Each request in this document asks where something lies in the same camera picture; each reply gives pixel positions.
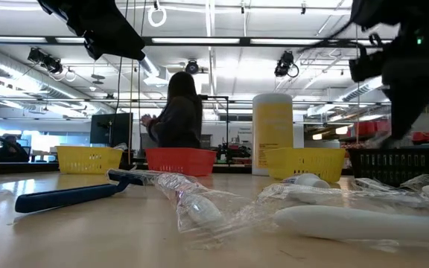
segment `yellow container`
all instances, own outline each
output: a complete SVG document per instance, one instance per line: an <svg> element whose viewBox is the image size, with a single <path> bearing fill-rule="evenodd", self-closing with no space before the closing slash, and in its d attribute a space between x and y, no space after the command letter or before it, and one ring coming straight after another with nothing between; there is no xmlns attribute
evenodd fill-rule
<svg viewBox="0 0 429 268"><path fill-rule="evenodd" d="M109 147L56 146L60 172L105 174L118 168L122 150Z"/></svg>
<svg viewBox="0 0 429 268"><path fill-rule="evenodd" d="M326 182L337 182L342 173L346 151L327 148L281 148L265 153L269 176L275 179L313 173Z"/></svg>

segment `black basket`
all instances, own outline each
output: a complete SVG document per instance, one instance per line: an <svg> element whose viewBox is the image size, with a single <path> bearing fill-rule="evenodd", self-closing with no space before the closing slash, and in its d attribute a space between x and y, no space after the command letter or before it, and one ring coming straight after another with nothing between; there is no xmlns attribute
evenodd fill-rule
<svg viewBox="0 0 429 268"><path fill-rule="evenodd" d="M416 176L429 174L429 148L350 149L355 178L377 179L398 187Z"/></svg>

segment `desk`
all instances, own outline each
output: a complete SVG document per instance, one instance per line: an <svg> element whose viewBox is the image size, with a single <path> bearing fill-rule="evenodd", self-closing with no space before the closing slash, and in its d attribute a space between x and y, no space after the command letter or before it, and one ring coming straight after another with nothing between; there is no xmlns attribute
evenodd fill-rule
<svg viewBox="0 0 429 268"><path fill-rule="evenodd" d="M35 214L14 212L23 193L105 183L103 176L26 173L0 176L0 267L421 267L429 253L392 254L330 240L249 234L222 249L186 249L174 209L154 187ZM254 197L273 181L214 174L209 187Z"/></svg>

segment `red bin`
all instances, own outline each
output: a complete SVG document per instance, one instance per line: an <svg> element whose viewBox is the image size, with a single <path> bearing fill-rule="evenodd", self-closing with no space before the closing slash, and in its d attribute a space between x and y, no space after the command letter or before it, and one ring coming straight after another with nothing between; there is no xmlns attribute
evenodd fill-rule
<svg viewBox="0 0 429 268"><path fill-rule="evenodd" d="M193 148L145 149L148 169L181 173L189 176L208 176L213 171L216 152Z"/></svg>

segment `woman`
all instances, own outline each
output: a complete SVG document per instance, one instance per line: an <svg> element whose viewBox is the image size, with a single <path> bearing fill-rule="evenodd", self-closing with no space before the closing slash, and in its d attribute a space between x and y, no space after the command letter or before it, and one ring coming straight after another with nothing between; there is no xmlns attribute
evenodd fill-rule
<svg viewBox="0 0 429 268"><path fill-rule="evenodd" d="M158 118L144 115L142 124L159 147L200 148L203 107L193 77L177 72L168 84L168 99Z"/></svg>

